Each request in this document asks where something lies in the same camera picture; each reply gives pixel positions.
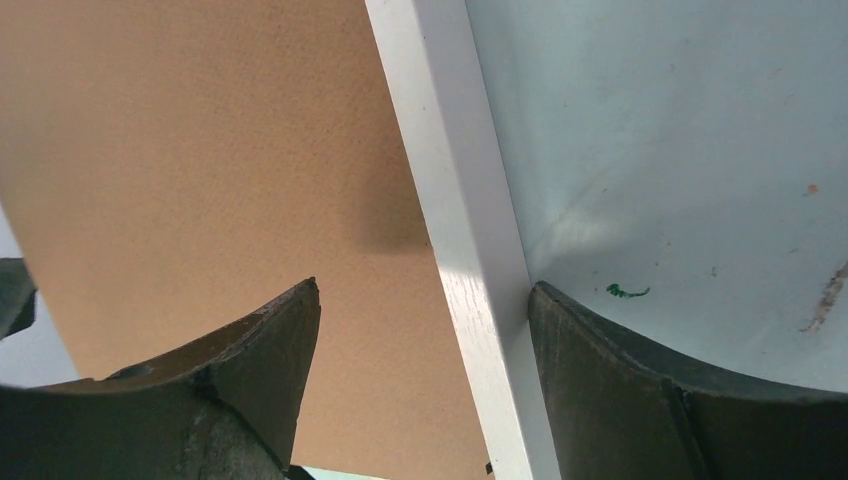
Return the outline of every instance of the brown cardboard sheet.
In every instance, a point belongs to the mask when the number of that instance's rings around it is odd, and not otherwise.
[[[315,276],[294,461],[488,461],[365,6],[0,0],[0,200],[81,374]]]

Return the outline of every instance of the cardboard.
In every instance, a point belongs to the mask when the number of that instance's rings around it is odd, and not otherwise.
[[[82,375],[315,276],[293,461],[486,477],[361,2],[0,1],[0,200]]]

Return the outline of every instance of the scratch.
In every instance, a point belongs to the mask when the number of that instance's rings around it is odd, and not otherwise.
[[[848,262],[845,262],[845,264],[842,265],[842,268],[837,270],[836,273],[833,274],[833,277],[830,278],[830,281],[827,282],[827,286],[824,287],[822,298],[816,305],[813,321],[810,322],[806,328],[801,330],[802,332],[813,333],[824,324],[824,321],[827,319],[827,314],[830,313],[830,310],[836,304],[839,292],[841,292],[842,287],[845,286],[846,278],[848,278]]]

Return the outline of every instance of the green mark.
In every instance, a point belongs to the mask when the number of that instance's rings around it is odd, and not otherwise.
[[[607,287],[607,292],[609,292],[609,294],[610,294],[610,295],[614,295],[614,296],[616,296],[616,297],[618,297],[618,298],[644,297],[644,296],[645,296],[645,295],[647,295],[647,294],[648,294],[648,292],[650,292],[650,291],[651,291],[651,287],[648,287],[648,288],[646,288],[646,289],[645,289],[645,291],[644,291],[644,292],[642,292],[642,293],[627,293],[627,292],[625,292],[624,290],[622,290],[622,289],[618,286],[618,284],[617,284],[617,283],[613,283],[612,285],[610,285],[609,287]]]

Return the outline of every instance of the smudge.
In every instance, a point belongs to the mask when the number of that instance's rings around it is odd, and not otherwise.
[[[830,310],[836,304],[839,292],[841,292],[842,287],[845,286],[846,277],[848,277],[848,262],[845,262],[845,264],[842,265],[842,268],[837,270],[836,273],[830,277],[830,281],[827,282],[827,286],[824,287],[822,298],[816,305],[815,313],[813,314],[813,321],[810,322],[806,328],[802,329],[802,332],[813,333],[824,324],[824,321],[827,320],[827,314],[830,313]]]
[[[624,290],[622,290],[621,287],[619,287],[619,285],[617,283],[613,283],[612,285],[607,287],[607,292],[610,295],[612,295],[614,297],[618,297],[618,298],[644,297],[650,291],[651,291],[651,287],[648,287],[648,288],[645,289],[644,292],[641,292],[641,293],[628,293],[628,292],[625,292]]]

